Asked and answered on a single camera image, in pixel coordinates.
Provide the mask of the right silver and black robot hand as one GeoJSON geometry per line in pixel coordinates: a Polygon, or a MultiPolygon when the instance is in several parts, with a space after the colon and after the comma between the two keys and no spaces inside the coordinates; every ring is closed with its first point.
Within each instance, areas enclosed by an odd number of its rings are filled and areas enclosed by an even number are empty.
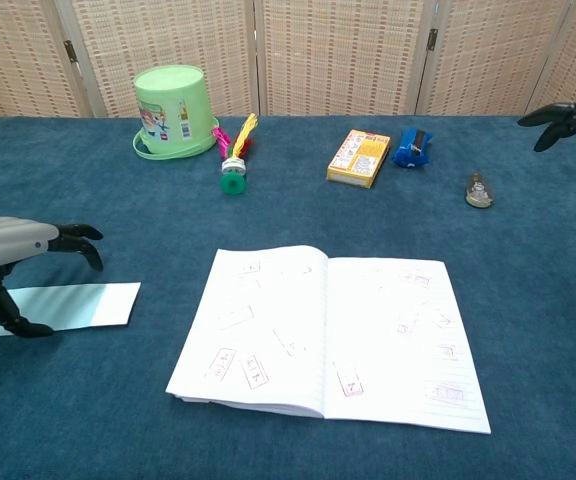
{"type": "Polygon", "coordinates": [[[576,134],[576,102],[548,104],[524,115],[517,124],[522,127],[546,124],[546,129],[534,145],[536,152],[545,151],[558,140],[576,134]]]}

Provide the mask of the left silver and black robot hand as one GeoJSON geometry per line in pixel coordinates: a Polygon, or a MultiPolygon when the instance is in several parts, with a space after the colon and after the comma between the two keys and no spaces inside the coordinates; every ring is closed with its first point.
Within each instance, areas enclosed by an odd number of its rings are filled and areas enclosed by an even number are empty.
{"type": "Polygon", "coordinates": [[[4,285],[4,278],[15,266],[46,252],[82,255],[89,266],[101,271],[103,261],[92,241],[104,235],[89,224],[57,225],[11,216],[0,216],[0,326],[21,338],[48,337],[54,330],[25,318],[4,285]]]}

